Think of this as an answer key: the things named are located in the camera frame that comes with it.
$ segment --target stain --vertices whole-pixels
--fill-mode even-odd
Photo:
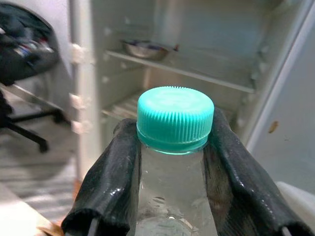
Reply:
[[[272,134],[273,132],[275,132],[276,129],[278,128],[278,126],[279,126],[279,122],[278,122],[278,121],[274,121],[274,122],[271,124],[268,133],[269,133],[269,134]]]

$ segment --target wall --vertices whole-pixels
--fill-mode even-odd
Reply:
[[[28,8],[44,18],[54,28],[61,62],[47,75],[36,76],[18,83],[33,94],[53,102],[67,113],[69,111],[69,92],[72,91],[70,65],[70,28],[67,0],[6,0]]]

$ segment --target chair caster wheel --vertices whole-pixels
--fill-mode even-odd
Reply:
[[[63,117],[63,114],[62,114],[61,111],[57,111],[57,112],[54,114],[53,121],[54,121],[54,123],[56,123],[56,124],[59,124],[59,123],[61,123],[61,122],[64,121],[64,117]]]
[[[48,144],[47,143],[44,143],[44,144],[40,144],[39,145],[39,151],[40,153],[46,153],[48,152],[49,150],[49,147],[48,147]]]

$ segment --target chair leg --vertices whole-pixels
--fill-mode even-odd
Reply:
[[[39,145],[39,151],[41,153],[48,151],[49,148],[48,148],[47,141],[41,138],[40,136],[33,134],[32,132],[28,130],[23,129],[10,121],[6,122],[5,127],[37,143]]]
[[[54,121],[56,123],[63,120],[63,115],[62,115],[61,111],[58,109],[55,109],[55,110],[51,110],[51,111],[39,112],[36,114],[31,114],[31,115],[26,115],[26,116],[20,116],[20,117],[15,117],[15,118],[13,117],[13,118],[10,118],[10,121],[12,123],[18,123],[18,122],[22,122],[22,121],[26,121],[26,120],[30,120],[30,119],[41,118],[41,117],[46,117],[46,116],[54,116]]]

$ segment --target refrigerator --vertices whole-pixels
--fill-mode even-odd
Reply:
[[[137,118],[142,92],[181,86],[224,111],[274,181],[315,194],[314,0],[72,0],[70,21],[81,180],[115,125]],[[179,50],[139,59],[124,52],[124,39]],[[292,138],[299,132],[307,142]]]

